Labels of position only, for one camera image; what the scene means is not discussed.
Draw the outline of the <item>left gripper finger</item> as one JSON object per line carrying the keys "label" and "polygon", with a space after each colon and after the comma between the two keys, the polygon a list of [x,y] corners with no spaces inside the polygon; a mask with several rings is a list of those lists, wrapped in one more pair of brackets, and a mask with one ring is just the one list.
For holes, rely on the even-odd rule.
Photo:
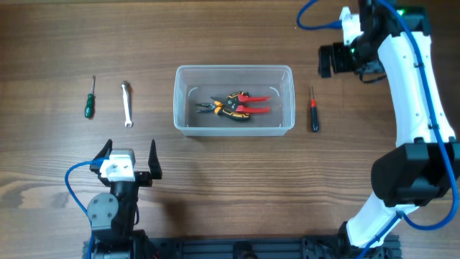
{"label": "left gripper finger", "polygon": [[107,159],[112,151],[113,141],[112,139],[108,139],[106,144],[103,146],[101,151],[94,157],[93,161],[102,161]]}
{"label": "left gripper finger", "polygon": [[157,156],[157,148],[154,140],[151,141],[148,160],[149,171],[152,179],[162,179],[162,169]]}

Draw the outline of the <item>black red screwdriver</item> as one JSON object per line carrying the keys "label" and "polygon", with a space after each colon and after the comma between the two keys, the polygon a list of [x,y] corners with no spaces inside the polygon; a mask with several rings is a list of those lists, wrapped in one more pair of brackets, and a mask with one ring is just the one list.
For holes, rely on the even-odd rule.
{"label": "black red screwdriver", "polygon": [[312,86],[310,87],[310,129],[312,132],[319,131],[317,105]]}

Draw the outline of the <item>orange black long-nose pliers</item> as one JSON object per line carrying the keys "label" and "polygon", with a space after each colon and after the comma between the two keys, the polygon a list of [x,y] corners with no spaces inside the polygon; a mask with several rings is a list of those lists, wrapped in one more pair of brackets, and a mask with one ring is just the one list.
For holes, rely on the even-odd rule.
{"label": "orange black long-nose pliers", "polygon": [[249,97],[249,94],[244,91],[239,91],[229,94],[225,98],[212,96],[212,103],[195,104],[196,106],[203,107],[203,109],[199,109],[197,113],[213,112],[219,116],[227,117],[236,122],[249,121],[249,114],[236,111],[239,106],[243,106],[243,101],[239,99],[242,96]]}

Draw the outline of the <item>red handled snips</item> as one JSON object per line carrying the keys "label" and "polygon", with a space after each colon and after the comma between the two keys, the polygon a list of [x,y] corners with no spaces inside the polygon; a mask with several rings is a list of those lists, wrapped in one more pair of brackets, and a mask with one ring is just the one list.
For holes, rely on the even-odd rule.
{"label": "red handled snips", "polygon": [[226,97],[212,96],[231,112],[240,114],[265,114],[270,111],[269,106],[262,106],[270,100],[270,96],[250,96],[245,91],[235,92]]}

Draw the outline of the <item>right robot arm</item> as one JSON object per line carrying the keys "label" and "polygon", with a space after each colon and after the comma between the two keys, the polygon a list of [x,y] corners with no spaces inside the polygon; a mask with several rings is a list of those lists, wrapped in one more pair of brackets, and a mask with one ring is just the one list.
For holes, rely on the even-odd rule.
{"label": "right robot arm", "polygon": [[363,258],[384,245],[389,232],[412,212],[452,195],[447,225],[459,209],[459,141],[444,113],[431,60],[431,26],[421,6],[394,1],[360,1],[332,27],[343,40],[320,48],[322,77],[332,73],[369,73],[387,79],[396,120],[395,149],[376,160],[372,193],[360,211],[339,229],[339,257]]}

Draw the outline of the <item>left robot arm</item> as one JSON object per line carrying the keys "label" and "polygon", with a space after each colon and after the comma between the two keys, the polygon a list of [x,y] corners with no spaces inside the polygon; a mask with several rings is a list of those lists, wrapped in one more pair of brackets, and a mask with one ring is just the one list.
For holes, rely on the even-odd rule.
{"label": "left robot arm", "polygon": [[134,151],[114,149],[108,140],[91,161],[90,171],[109,188],[87,206],[91,237],[83,244],[83,258],[159,258],[160,252],[139,223],[139,189],[162,178],[155,141],[149,149],[148,171],[135,171]]}

